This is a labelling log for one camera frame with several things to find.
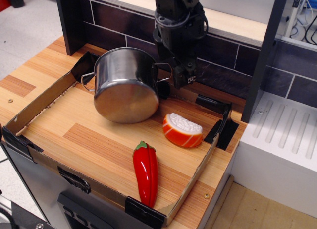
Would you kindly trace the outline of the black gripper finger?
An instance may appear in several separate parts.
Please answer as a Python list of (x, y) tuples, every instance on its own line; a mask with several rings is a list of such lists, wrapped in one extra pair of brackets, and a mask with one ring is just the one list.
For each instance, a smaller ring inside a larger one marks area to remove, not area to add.
[(189, 62), (185, 65), (178, 64), (173, 68), (173, 83), (176, 89), (180, 89), (196, 81), (196, 63)]

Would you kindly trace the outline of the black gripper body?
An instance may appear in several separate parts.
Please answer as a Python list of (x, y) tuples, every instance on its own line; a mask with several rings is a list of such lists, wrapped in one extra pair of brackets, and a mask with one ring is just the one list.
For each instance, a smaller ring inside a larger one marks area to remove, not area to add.
[(155, 0), (153, 33), (161, 60), (175, 58), (181, 65), (194, 65), (195, 45), (208, 33), (208, 20), (200, 0)]

